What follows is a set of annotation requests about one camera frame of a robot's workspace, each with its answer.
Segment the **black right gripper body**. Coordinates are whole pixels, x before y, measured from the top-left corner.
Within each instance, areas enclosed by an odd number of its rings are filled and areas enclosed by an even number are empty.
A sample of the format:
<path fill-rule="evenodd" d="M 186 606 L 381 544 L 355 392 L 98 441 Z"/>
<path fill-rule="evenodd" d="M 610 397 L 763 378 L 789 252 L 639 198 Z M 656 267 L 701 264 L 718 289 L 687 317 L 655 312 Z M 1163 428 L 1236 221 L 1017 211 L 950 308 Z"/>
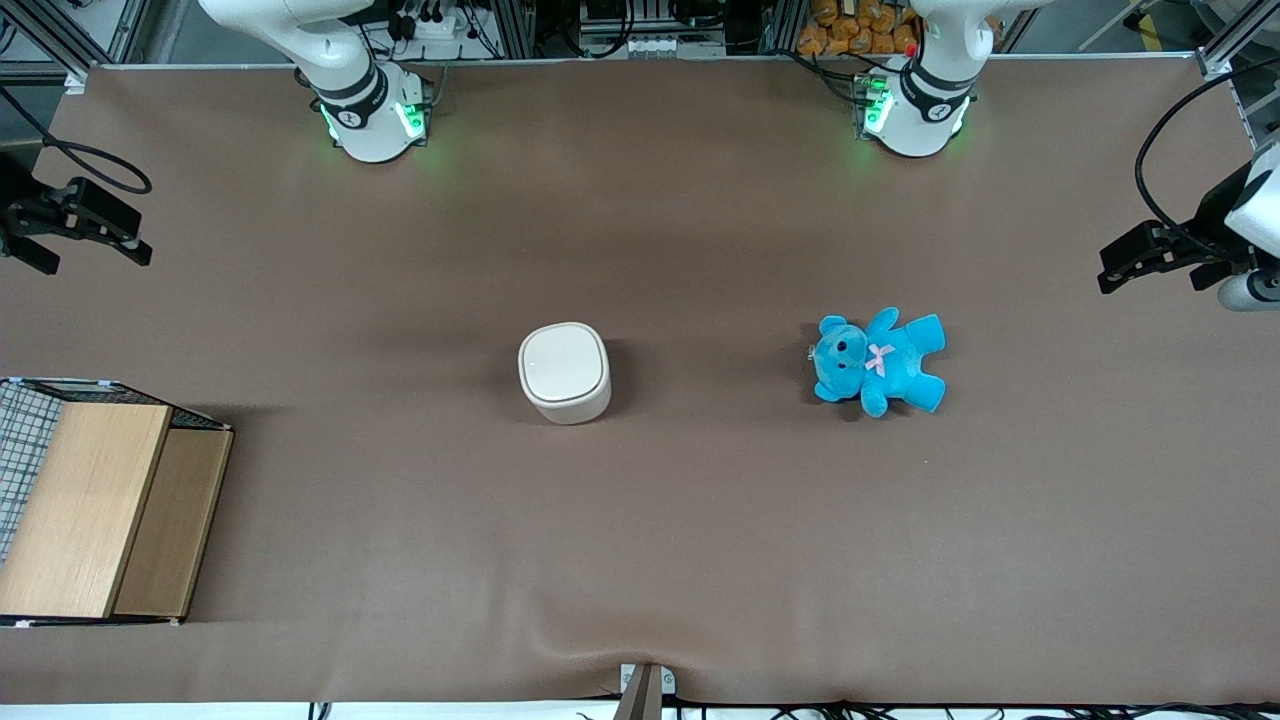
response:
<path fill-rule="evenodd" d="M 79 218 L 73 202 L 91 182 L 70 182 L 55 190 L 41 184 L 36 190 L 22 190 L 3 202 L 1 255 L 27 266 L 54 275 L 60 266 L 60 256 L 35 238 L 55 234 L 69 240 L 101 241 L 106 236 L 93 220 Z"/>

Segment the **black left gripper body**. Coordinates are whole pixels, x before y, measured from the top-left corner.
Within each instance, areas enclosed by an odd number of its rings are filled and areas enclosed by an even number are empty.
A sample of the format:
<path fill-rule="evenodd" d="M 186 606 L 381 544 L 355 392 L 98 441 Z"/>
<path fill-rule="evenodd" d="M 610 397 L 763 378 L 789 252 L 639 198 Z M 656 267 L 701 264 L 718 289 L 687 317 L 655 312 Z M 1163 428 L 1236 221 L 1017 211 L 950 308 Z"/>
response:
<path fill-rule="evenodd" d="M 1226 224 L 1228 214 L 1245 193 L 1251 168 L 1242 165 L 1201 199 L 1193 217 L 1175 222 L 1155 204 L 1153 214 L 1165 225 L 1161 260 L 1156 272 L 1190 268 L 1194 290 L 1207 290 L 1221 281 L 1226 293 L 1260 291 L 1260 255 L 1254 246 Z"/>

